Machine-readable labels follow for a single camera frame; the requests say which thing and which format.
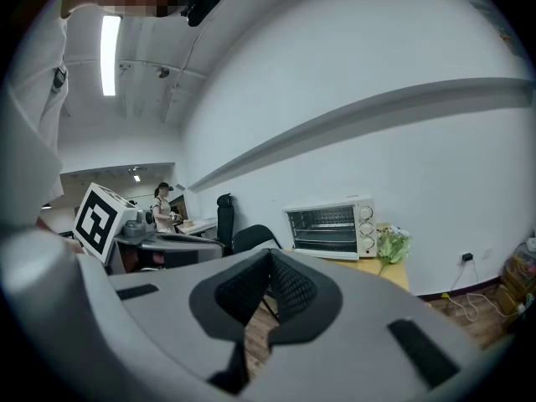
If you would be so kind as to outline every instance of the woman in white shirt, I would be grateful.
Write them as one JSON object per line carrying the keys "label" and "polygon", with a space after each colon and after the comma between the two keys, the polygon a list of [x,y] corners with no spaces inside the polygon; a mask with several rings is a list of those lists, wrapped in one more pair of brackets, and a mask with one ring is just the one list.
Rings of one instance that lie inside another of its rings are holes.
{"label": "woman in white shirt", "polygon": [[154,202],[152,203],[152,216],[157,224],[158,232],[175,232],[170,230],[175,221],[171,216],[171,206],[166,198],[169,196],[169,191],[173,191],[173,187],[162,182],[158,188],[154,190]]}

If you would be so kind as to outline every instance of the toaster oven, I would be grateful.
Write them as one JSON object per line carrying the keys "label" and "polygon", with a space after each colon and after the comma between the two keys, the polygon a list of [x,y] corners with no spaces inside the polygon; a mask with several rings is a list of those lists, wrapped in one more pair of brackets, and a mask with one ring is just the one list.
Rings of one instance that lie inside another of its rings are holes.
{"label": "toaster oven", "polygon": [[339,260],[377,255],[374,201],[368,195],[307,199],[283,212],[297,252]]}

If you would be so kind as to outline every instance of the chair backrest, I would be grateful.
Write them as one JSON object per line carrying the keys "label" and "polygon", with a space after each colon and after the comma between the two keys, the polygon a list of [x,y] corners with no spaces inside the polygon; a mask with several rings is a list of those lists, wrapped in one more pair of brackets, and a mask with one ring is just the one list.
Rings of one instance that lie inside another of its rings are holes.
{"label": "chair backrest", "polygon": [[218,198],[218,241],[231,248],[233,243],[233,225],[235,224],[235,207],[230,193]]}
{"label": "chair backrest", "polygon": [[278,247],[281,248],[279,241],[268,228],[263,224],[254,224],[249,228],[242,229],[234,236],[233,252],[236,255],[243,251],[251,250],[269,240],[274,240]]}

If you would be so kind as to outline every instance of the white desk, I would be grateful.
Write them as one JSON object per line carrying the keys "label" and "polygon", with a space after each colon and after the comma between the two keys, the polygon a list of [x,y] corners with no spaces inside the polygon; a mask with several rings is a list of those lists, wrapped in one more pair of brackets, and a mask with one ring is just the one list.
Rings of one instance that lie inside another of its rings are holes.
{"label": "white desk", "polygon": [[204,231],[210,228],[215,228],[218,226],[217,219],[207,219],[207,220],[194,220],[193,226],[189,228],[184,228],[184,224],[180,224],[178,228],[184,232],[186,235],[199,235]]}

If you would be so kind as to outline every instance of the white cube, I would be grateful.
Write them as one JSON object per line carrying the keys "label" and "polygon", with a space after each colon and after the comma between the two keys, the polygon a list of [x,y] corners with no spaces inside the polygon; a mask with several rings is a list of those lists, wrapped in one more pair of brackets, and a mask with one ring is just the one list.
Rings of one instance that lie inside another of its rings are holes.
{"label": "white cube", "polygon": [[73,233],[82,245],[105,264],[114,237],[128,220],[137,219],[137,207],[108,188],[92,183],[75,219]]}

